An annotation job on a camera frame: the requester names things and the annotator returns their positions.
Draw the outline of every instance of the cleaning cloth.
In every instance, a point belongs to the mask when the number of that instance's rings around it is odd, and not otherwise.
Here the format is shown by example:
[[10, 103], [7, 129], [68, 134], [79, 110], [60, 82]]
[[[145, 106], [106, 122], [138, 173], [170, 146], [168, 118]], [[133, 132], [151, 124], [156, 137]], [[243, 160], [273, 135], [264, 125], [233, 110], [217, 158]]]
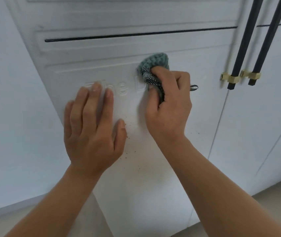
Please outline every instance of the cleaning cloth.
[[[165, 99], [164, 89], [162, 88], [159, 78], [156, 75], [152, 74], [150, 72], [150, 69], [155, 66], [162, 66], [169, 70], [168, 60], [169, 59], [167, 54], [157, 53], [147, 57], [139, 64], [137, 68], [137, 71], [143, 77], [144, 82], [149, 85], [153, 85], [158, 90], [160, 103], [162, 103]], [[195, 91], [197, 89], [197, 85], [190, 86], [190, 91]]]

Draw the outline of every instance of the finger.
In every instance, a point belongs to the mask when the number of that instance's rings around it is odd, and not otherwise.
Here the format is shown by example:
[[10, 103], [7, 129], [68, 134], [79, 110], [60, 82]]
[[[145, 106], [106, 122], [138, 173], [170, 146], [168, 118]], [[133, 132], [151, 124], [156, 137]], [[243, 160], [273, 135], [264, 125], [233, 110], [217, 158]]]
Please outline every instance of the finger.
[[146, 117], [155, 115], [158, 112], [159, 93], [153, 85], [149, 85], [148, 102], [146, 107]]
[[127, 133], [125, 128], [125, 122], [121, 119], [117, 124], [117, 130], [114, 139], [114, 153], [117, 158], [120, 157], [124, 152], [126, 137]]
[[165, 95], [172, 95], [173, 93], [178, 92], [177, 81], [171, 71], [164, 67], [156, 66], [151, 69], [151, 73], [161, 80]]
[[91, 136], [97, 129], [97, 107], [101, 94], [102, 86], [99, 82], [95, 82], [92, 91], [89, 94], [87, 103], [83, 109], [83, 127], [82, 134]]
[[64, 112], [64, 140], [71, 136], [71, 124], [70, 124], [70, 113], [73, 106], [73, 100], [66, 104]]
[[108, 133], [109, 135], [112, 133], [113, 104], [113, 92], [107, 88], [104, 94], [103, 109], [98, 125], [98, 131]]
[[190, 74], [184, 71], [172, 71], [174, 74], [179, 90], [190, 91]]
[[71, 135], [79, 136], [82, 131], [82, 111], [87, 101], [89, 91], [85, 87], [81, 87], [77, 93], [75, 102], [73, 103], [70, 113]]

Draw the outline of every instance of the forearm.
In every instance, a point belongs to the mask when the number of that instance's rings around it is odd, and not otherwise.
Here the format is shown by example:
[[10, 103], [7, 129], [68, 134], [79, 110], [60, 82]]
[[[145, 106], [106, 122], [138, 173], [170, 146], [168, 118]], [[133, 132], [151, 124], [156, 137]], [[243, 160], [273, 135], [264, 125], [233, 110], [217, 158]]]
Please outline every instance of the forearm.
[[281, 226], [233, 183], [187, 138], [158, 144], [212, 236], [281, 236]]
[[70, 166], [48, 195], [5, 237], [66, 237], [98, 179]]

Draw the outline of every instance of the floor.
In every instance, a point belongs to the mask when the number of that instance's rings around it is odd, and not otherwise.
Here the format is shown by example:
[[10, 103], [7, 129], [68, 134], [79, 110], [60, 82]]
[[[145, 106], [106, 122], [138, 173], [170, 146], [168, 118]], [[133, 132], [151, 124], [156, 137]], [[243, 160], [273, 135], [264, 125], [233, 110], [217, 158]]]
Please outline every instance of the floor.
[[[258, 193], [254, 198], [281, 222], [281, 182]], [[0, 216], [0, 237], [4, 236], [33, 207]], [[99, 205], [91, 195], [78, 215], [68, 237], [113, 237]], [[201, 223], [195, 224], [172, 237], [207, 237]]]

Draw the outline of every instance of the hand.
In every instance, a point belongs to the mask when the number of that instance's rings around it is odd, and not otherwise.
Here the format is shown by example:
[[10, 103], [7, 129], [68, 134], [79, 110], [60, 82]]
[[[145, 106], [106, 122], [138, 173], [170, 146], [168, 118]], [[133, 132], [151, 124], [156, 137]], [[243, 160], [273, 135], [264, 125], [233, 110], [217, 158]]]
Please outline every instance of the hand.
[[124, 151], [126, 129], [119, 120], [112, 139], [113, 92], [106, 89], [103, 109], [97, 125], [97, 107], [102, 87], [96, 82], [92, 91], [81, 87], [75, 101], [65, 107], [64, 142], [72, 169], [84, 175], [100, 177]]
[[151, 72], [162, 83], [165, 101], [159, 105], [158, 91], [149, 87], [149, 100], [146, 109], [146, 125], [158, 144], [181, 140], [192, 107], [190, 100], [190, 74], [181, 71], [169, 71], [163, 67], [154, 67]]

